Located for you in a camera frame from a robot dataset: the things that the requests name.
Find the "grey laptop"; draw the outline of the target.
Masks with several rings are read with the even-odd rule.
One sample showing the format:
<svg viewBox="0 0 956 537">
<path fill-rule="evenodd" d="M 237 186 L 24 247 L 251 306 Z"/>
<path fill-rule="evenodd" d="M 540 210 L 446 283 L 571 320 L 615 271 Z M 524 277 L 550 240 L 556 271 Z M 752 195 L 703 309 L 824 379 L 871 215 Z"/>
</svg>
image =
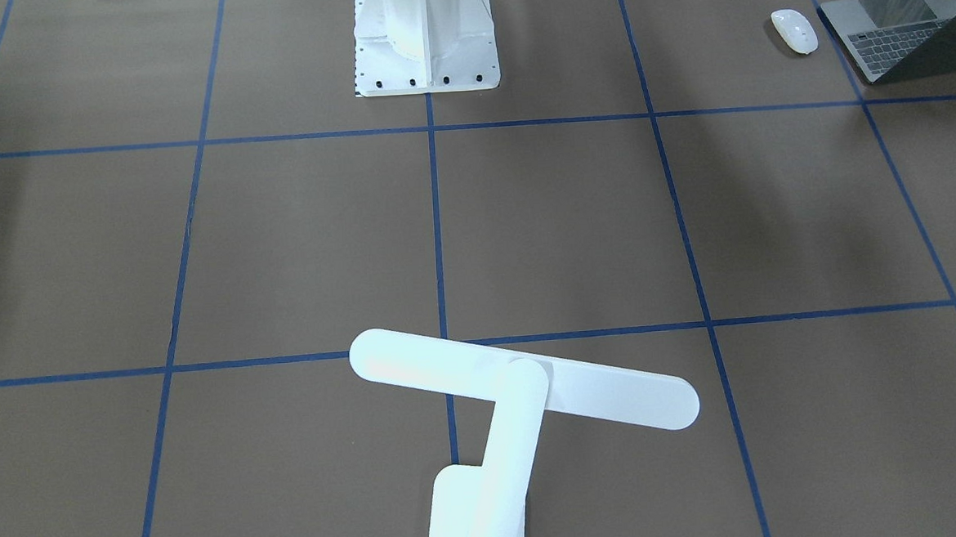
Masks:
<svg viewBox="0 0 956 537">
<path fill-rule="evenodd" d="M 956 73 L 956 0 L 835 0 L 817 9 L 869 84 Z"/>
</svg>

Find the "white desk lamp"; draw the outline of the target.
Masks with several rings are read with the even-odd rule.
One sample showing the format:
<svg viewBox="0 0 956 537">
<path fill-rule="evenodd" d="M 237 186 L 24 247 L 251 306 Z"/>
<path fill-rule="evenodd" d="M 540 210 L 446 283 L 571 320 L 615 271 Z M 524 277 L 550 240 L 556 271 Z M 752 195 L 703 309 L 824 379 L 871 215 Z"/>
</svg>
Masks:
<svg viewBox="0 0 956 537">
<path fill-rule="evenodd" d="M 490 401 L 480 465 L 452 464 L 434 479 L 428 537 L 525 537 L 526 500 L 543 416 L 575 414 L 680 431 L 699 396 L 674 375 L 369 329 L 351 343 L 361 378 Z"/>
</svg>

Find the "white computer mouse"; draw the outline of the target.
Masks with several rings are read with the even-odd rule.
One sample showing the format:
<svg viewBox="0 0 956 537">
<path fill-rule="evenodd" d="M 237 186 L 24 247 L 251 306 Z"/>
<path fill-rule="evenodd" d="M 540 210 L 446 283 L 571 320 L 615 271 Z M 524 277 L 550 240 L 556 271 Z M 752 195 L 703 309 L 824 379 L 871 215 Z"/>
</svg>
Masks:
<svg viewBox="0 0 956 537">
<path fill-rule="evenodd" d="M 810 55 L 819 46 L 819 39 L 812 24 L 801 12 L 790 7 L 772 11 L 770 22 L 785 46 L 798 55 Z"/>
</svg>

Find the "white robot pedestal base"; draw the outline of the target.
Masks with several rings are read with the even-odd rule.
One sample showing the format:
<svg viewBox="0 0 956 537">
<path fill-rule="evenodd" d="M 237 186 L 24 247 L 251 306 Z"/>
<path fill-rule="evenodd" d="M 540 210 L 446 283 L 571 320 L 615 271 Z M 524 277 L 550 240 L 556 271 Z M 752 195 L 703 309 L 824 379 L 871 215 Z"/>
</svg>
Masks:
<svg viewBox="0 0 956 537">
<path fill-rule="evenodd" d="M 491 0 L 353 0 L 354 93 L 495 89 L 502 73 Z"/>
</svg>

